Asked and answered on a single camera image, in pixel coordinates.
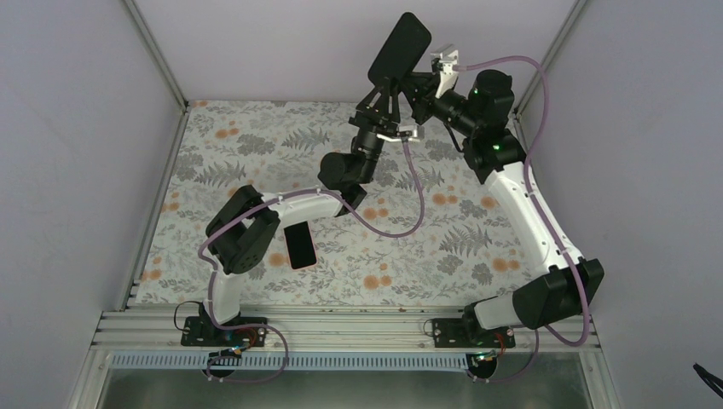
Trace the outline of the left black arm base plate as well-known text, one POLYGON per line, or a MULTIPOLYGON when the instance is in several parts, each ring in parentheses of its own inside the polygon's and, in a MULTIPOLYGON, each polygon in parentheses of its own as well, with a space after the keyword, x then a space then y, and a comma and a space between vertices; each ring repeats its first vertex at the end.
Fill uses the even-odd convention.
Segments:
POLYGON ((263 347, 266 335, 264 328, 221 330, 206 317, 191 316, 185 320, 180 344, 183 347, 263 347))

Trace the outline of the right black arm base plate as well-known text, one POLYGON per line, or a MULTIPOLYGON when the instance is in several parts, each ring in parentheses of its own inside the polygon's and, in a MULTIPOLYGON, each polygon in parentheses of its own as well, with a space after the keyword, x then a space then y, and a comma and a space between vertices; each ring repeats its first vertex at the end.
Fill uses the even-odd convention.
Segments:
POLYGON ((510 327, 485 330, 462 318, 433 318, 423 324, 423 332, 437 349, 514 348, 516 340, 510 327))

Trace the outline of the black phone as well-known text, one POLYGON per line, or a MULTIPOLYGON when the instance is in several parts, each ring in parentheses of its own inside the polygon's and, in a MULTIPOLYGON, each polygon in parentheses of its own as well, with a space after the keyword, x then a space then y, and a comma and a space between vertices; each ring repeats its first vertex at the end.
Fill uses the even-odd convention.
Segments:
POLYGON ((403 79, 417 66, 430 44, 430 31, 415 14, 405 12, 370 66, 368 79, 373 85, 403 79))

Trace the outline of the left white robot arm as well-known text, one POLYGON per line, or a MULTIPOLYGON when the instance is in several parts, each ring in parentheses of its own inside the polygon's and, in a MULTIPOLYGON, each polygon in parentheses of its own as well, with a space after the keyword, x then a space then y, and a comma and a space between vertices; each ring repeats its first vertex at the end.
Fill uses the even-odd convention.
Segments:
POLYGON ((358 129, 350 152, 328 153, 322 158, 319 187, 266 194, 247 185, 211 219, 198 256, 212 268, 203 301, 208 317, 203 332, 213 343, 224 345, 235 338, 241 277, 262 261, 278 230, 356 213, 385 142, 408 142, 398 129, 399 93, 397 82, 390 78, 374 85, 350 118, 358 129))

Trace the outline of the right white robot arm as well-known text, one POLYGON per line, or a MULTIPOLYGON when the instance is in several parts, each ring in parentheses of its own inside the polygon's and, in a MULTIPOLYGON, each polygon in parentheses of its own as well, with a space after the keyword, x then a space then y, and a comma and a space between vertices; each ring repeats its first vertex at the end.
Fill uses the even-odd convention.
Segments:
POLYGON ((504 72, 478 73, 468 95, 444 88, 440 74, 412 72, 401 91, 422 124, 436 118, 461 133, 467 166, 504 209, 528 256, 531 280, 512 293, 466 306, 461 333, 482 347, 495 331, 523 326, 549 327, 573 315, 589 332, 589 304, 604 277, 597 259, 587 259, 566 239, 551 215, 527 164, 527 155, 507 128, 515 96, 504 72))

